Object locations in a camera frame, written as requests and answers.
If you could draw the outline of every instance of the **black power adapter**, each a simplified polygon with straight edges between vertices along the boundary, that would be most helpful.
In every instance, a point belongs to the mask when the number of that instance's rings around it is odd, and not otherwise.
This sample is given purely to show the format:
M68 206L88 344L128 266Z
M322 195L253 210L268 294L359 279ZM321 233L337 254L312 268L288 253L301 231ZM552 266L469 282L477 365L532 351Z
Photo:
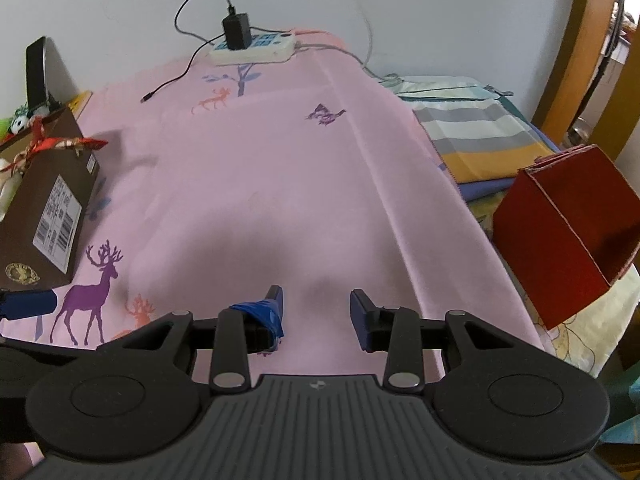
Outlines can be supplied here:
M251 45L251 27L249 27L249 15L244 12L236 14L236 9L229 6L229 15L222 20L222 29L225 31L226 46L229 50L244 50Z

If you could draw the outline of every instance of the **power strip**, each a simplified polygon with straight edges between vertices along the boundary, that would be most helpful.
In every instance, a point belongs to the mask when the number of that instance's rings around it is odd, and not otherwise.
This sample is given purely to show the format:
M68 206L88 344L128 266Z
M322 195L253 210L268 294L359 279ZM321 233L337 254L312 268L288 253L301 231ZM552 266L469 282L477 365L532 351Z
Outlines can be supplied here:
M249 48L229 50L224 39L213 44L209 55L216 65L236 65L244 63L278 63L293 56L296 35L290 32L270 32L252 35Z

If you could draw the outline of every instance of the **red box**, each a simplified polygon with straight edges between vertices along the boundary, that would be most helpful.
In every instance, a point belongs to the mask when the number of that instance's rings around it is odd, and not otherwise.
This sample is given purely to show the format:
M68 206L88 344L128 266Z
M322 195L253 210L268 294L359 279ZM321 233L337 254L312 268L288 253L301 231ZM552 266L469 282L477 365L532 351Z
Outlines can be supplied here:
M597 300L640 247L640 199L595 145L520 170L494 243L547 329Z

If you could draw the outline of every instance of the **cardboard box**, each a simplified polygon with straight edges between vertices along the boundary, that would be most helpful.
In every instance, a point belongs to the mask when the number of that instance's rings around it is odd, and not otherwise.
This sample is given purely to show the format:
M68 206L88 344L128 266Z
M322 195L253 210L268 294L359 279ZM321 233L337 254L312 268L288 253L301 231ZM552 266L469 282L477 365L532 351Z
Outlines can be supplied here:
M44 120L47 137L82 137L64 107ZM12 161L31 140L31 132L0 145L0 157ZM0 222L0 287L47 289L71 283L79 232L98 174L91 151L37 153Z
M494 244L548 330L607 292L640 247L640 199L595 145L518 172Z

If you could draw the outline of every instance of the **barcode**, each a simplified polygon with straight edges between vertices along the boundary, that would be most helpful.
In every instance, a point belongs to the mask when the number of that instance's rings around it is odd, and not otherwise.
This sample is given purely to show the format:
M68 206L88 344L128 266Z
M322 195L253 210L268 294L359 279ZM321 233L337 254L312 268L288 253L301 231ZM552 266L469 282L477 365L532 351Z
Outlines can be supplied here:
M74 220L65 213L65 218L62 221L62 227L60 228L60 234L58 235L58 247L63 251L66 251L66 248L69 245L69 238L71 236L71 229L74 226Z
M40 243L44 245L44 240L47 238L47 234L49 233L49 222L47 222L44 218L40 219L40 224L38 224L38 232L36 233L36 238L40 240Z

